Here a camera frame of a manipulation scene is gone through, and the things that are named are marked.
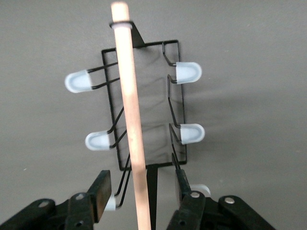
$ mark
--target wooden stick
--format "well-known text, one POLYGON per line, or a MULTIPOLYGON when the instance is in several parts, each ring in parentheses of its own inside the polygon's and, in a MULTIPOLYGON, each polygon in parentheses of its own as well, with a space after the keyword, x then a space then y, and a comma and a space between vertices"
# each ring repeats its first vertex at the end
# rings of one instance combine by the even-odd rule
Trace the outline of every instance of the wooden stick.
MULTIPOLYGON (((130 20, 128 5, 125 2, 114 2, 111 8, 113 22, 130 20)), ((138 228, 139 230, 150 230, 146 167, 131 29, 128 23, 116 24, 113 26, 113 29, 118 57, 121 92, 125 108, 138 228)))

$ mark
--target gray surface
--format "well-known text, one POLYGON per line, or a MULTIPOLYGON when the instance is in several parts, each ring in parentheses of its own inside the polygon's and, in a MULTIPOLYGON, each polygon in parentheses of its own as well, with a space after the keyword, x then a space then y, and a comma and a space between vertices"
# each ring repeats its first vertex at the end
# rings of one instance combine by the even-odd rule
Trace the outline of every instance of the gray surface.
MULTIPOLYGON (((190 183, 208 185, 214 199, 240 196, 277 229, 306 229, 307 2, 128 3, 145 41, 178 39, 183 61, 203 68, 185 87, 188 122, 206 129, 189 146, 190 183)), ((101 169, 117 187, 115 152, 84 146, 110 126, 106 91, 73 94, 63 83, 114 47, 110 21, 110 1, 0 1, 1 222, 38 198, 84 191, 101 169)), ((177 208, 174 194, 173 168, 160 169, 158 229, 177 208)), ((96 229, 136 226, 130 183, 124 207, 96 229)))

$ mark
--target white hook cover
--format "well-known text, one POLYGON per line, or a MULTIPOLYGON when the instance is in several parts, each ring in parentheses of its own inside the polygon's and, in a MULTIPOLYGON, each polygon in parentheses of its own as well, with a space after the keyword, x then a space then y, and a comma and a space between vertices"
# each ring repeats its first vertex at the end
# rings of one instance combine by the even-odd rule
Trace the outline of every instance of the white hook cover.
POLYGON ((92 90, 92 81, 87 70, 81 70, 67 75, 65 86, 70 92, 85 92, 92 90))
POLYGON ((177 84, 191 83, 201 78, 201 66, 196 62, 176 62, 177 84))
POLYGON ((205 195, 205 197, 211 197, 211 192, 208 186, 204 184, 190 184, 190 188, 193 191, 199 191, 205 195))
POLYGON ((199 124, 180 124, 181 143, 183 145, 203 140, 205 130, 199 124))
POLYGON ((114 197, 114 194, 111 194, 106 207, 105 207, 105 211, 115 211, 116 210, 116 199, 114 197))
POLYGON ((89 150, 110 150, 110 139, 107 131, 90 133, 85 139, 85 145, 89 150))

